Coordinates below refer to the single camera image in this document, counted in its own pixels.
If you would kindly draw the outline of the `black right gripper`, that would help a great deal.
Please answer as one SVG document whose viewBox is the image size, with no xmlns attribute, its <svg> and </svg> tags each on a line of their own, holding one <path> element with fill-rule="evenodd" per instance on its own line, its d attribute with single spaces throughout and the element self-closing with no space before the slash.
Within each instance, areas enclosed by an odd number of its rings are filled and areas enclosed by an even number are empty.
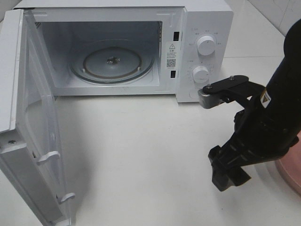
<svg viewBox="0 0 301 226">
<path fill-rule="evenodd" d="M 208 154 L 212 183 L 219 191 L 232 186 L 231 180 L 240 186 L 251 179 L 243 166 L 279 159 L 299 140 L 298 98 L 276 95 L 262 103 L 256 95 L 234 100 L 244 107 L 235 115 L 235 131 L 222 148 L 217 145 Z"/>
</svg>

